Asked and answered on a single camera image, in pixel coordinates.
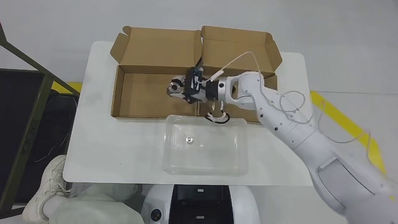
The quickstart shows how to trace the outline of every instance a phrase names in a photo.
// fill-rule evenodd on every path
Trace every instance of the person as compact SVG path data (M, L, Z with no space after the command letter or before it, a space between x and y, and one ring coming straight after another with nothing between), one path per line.
M121 202L137 192L135 184L93 184L68 198L62 177L65 159L57 156L45 168L38 191L22 213L26 222L144 224L139 213Z

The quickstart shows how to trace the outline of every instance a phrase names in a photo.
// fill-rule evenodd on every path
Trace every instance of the open cardboard box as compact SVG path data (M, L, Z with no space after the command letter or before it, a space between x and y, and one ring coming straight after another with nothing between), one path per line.
M115 118L166 118L172 114L204 116L211 109L211 103L190 105L166 94L171 79L186 74L200 58L204 73L212 75L238 55L252 51L266 78L266 86L277 89L275 69L282 58L267 32L211 26L203 26L201 31L125 26L123 32L111 49L112 57L119 63L111 108ZM247 56L232 63L223 76L256 71L253 58L250 54ZM228 105L225 110L232 118L258 122L254 111L233 105Z

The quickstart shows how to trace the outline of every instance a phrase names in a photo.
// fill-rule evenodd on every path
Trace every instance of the yellow floor stripe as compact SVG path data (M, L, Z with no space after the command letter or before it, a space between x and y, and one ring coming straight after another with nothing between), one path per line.
M81 86L83 85L82 82L68 82L68 85L70 85L73 89L78 91L79 93L81 92ZM55 91L59 93L71 93L69 92L66 88L63 86L59 85L57 82L52 83L51 89L54 89Z
M355 124L347 116L345 116L339 109L335 108L329 101L324 99L319 93L311 92L312 103L323 109L324 113L329 116L334 122L339 124L347 133L350 133L353 137L362 135L365 130ZM366 148L368 146L369 135L365 134L358 138L358 141ZM383 159L377 141L371 138L369 145L369 160L377 167L380 171L386 174L386 168L384 167Z

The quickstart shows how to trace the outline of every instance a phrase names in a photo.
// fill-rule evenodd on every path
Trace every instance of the metal frame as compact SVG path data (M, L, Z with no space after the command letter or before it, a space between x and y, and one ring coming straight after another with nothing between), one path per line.
M19 145L19 150L14 159L11 173L8 177L7 184L4 188L2 197L0 199L0 219L3 219L3 218L13 217L15 215L20 215L23 211L23 208L18 208L13 210L12 206L14 204L14 200L18 192L22 176L24 175L27 160L29 158L30 151L33 147L35 136L39 128L40 120L42 118L44 108L47 102L47 98L49 97L49 93L51 91L52 83L57 82L58 84L60 84L61 86L63 86L64 88L66 88L68 91L70 91L76 96L80 96L80 94L70 85L66 84L63 80L59 79L59 77L55 76L53 73L45 69L39 63L31 59L24 52L20 51L15 46L10 44L6 39L6 35L3 31L1 23L0 23L0 46L4 47L6 50L10 51L15 56L19 57L20 59L31 65L32 67L36 68L40 73L44 74L40 89L37 92L36 101L34 103L32 112L30 113L29 116L28 124L25 128L24 135Z

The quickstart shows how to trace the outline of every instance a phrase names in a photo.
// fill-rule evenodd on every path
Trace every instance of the cable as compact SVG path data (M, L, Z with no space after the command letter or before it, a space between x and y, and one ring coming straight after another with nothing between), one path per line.
M214 123L217 123L217 124L225 124L225 123L227 123L227 122L230 120L231 117L229 116L229 114L228 114L227 112L224 111L224 101L221 101L221 102L220 102L220 111L221 111L221 113L223 114L223 115L221 115L221 117L215 118L215 117L213 116L214 109L216 108L215 105L216 105L216 101L213 101L213 104L212 104L212 106L211 106L211 111L208 112L208 113L205 115L205 118L206 118L207 120L209 120L209 121L211 121L211 122L214 122Z
M258 64L258 62L257 62L257 58L256 58L256 56L253 54L253 52L251 52L251 51L247 51L247 52L245 52L245 53L239 55L238 57L236 57L235 59L233 59L232 61L230 61L229 63L227 63L222 69L220 69L220 70L218 70L216 73L214 73L209 79L207 79L207 80L205 80L205 81L202 81L201 84L202 84L202 83L205 83L205 82L208 82L209 80L210 80L210 81L215 80L216 78L218 78L220 75L222 75L222 74L224 73L223 70L224 70L226 67L228 67L228 66L231 65L233 62L235 62L237 59L243 57L243 56L246 55L246 54L252 54L252 56L253 56L253 58L254 58L254 61L255 61L256 66L257 66L257 71L258 71L258 73L259 73L260 92L261 92L261 94L263 95L263 97L267 100L268 105L272 106L273 108L275 108L275 109L278 110L278 111L283 112L283 113L286 115L286 118L288 118L288 113L294 113L294 112L298 111L299 109L301 109L301 108L304 106L305 100L306 100L305 95L304 95L303 93L299 92L299 91L294 91L294 90L293 90L293 91L288 91L288 92L283 93L283 94L280 94L280 98L279 98L280 109L277 108L276 106L274 106L274 105L272 104L273 101L268 100L267 96L266 96L266 95L264 94L264 92L262 91L262 87L263 87L262 83L263 83L263 80L262 80L262 78L261 78L261 71L260 71L259 64ZM283 106L282 106L282 98L284 98L285 95L287 95L287 94L289 94L289 93L298 93L299 95L302 95L302 96L303 96L303 103L302 103L299 107L296 107L295 110L285 110L285 109L283 108ZM291 120L291 121L293 121L293 122L295 122L295 123L298 123L298 124L307 124L308 122L311 121L311 119L313 118L313 116L314 116L314 113L312 113L311 117L310 117L308 120L304 121L304 122L296 121L296 120L294 120L294 119L289 119L289 118L288 118L288 119ZM366 134L366 132L363 132L363 133L361 133L358 137L355 137L355 138L350 139L350 140L348 140L348 141L336 141L336 140L332 139L331 137L329 137L328 135L326 135L326 134L320 129L320 120L321 120L322 116L323 116L323 111L321 111L321 115L320 115L320 117L319 117L319 119L318 119L318 122L317 122L317 130L319 130L319 132L320 132L321 134L323 134L325 137L327 137L327 138L328 138L330 141L332 141L332 142L335 142L335 143L338 143L338 144L348 144L348 143L351 143L351 142L353 142L353 141L355 141L355 140L357 140L357 139L363 137L363 136ZM393 182L393 183L395 183L395 184L398 185L398 181L396 181L396 180L394 180L394 179L388 177L388 175L386 175L385 173L383 173L383 171L381 171L377 166L375 166L375 165L372 163L372 161L370 160L370 158L369 158L370 142L371 142L371 132L370 132L370 130L368 130L368 143L367 143L367 145L366 145L366 158L367 158L367 160L368 160L369 163L370 163L374 168L376 168L387 180L389 180L390 182Z
M327 137L330 141L335 142L335 143L337 143L337 144L348 144L348 143L351 143L351 142L354 142L354 141L360 139L361 137L363 137L363 136L366 134L366 131L363 131L359 136L357 136L357 137L355 137L355 138L353 138L353 139L350 139L350 140L348 140L348 141L337 141L337 140L332 139L331 137L329 137L328 135L326 135L326 134L321 130L321 127L320 127L320 122L321 122L321 119L322 119L322 116L323 116L323 112L326 110L326 102L322 101L322 107L321 107L320 109L321 109L321 114L320 114L319 119L318 119L318 121L317 121L317 130L319 130L319 132L320 132L321 134L323 134L325 137ZM386 178L386 180L388 180L388 181L390 181L390 182L393 182L393 183L395 183L395 184L398 185L398 181L396 181L395 179L392 179L392 178L389 177L387 174L385 174L382 170L380 170L380 168L378 168L378 166L376 166L375 164L373 164L373 162L372 162L371 159L369 158L369 151L370 151L370 146L371 146L371 130L370 130L370 129L367 129L367 133L368 133L368 142L367 142L367 144L366 144L366 159L368 160L368 162L369 162L377 171L379 171L380 174L382 174L382 176L383 176L384 178Z
M256 56L253 54L253 52L251 52L251 51L246 51L245 53L239 55L238 57L236 57L235 59L233 59L232 61L230 61L229 63L227 63L223 68L221 68L221 69L218 70L216 73L214 73L209 79L207 79L207 80L205 80L205 81L202 81L201 83L208 82L209 80L212 82L213 80L217 79L220 75L222 75L222 74L224 73L223 70L224 70L226 67L228 67L228 66L231 65L233 62L235 62L237 59L243 57L243 56L246 55L246 54L251 54L251 55L253 56L253 58L254 58L254 62L256 63L256 66L257 66L257 71L258 71L258 73L259 73L260 92L261 92L261 94L263 95L263 97L267 100L268 105L272 106L273 108L275 108L275 109L278 110L278 111L283 112L283 113L286 115L286 118L288 118L288 113L295 113L296 111L298 111L299 109L301 109L301 108L304 106L306 98L305 98L305 95L304 95L303 93L299 92L299 91L288 91L288 92L286 92L286 93L281 94L281 95L280 95L280 98L279 98L279 104L280 104L280 108L281 108L281 109L279 109L278 107L276 107L276 106L273 105L273 101L269 100L269 99L267 98L267 96L264 94L264 92L262 91L262 87L263 87L264 80L261 78L261 71L260 71L260 66L259 66L259 64L258 64L258 62L257 62L257 58L256 58ZM288 93L298 93L298 94L300 94L300 95L303 96L303 103L300 105L300 107L298 107L298 108L296 107L296 109L294 109L294 110L285 110L285 109L283 109L283 106L282 106L282 98L284 98L285 95L287 95ZM312 118L313 118L313 113L312 113L311 117L310 117L308 120L304 121L304 122L297 121L297 120L294 120L294 119L289 119L289 118L288 118L288 119L291 120L292 122L295 122L295 123L298 123L298 124L307 124L308 122L311 121Z
M73 101L75 102L75 111L77 111L77 102L76 102L74 96L73 96L72 98L73 98ZM69 134L71 134L71 133L72 133L72 127L70 127L70 130L69 130L69 132L67 133L67 135L65 136L65 138L63 139L62 143L61 143L60 145L58 145L59 147L61 147L61 146L63 145L63 143L65 142L65 140L67 140L67 137L68 137ZM43 160L43 159L45 159L46 157L48 157L48 156L51 154L51 152L52 152L52 150L53 150L54 148L55 148L55 146L51 147L49 153L48 153L46 156L40 158L39 160L35 160L34 162L40 162L41 160Z

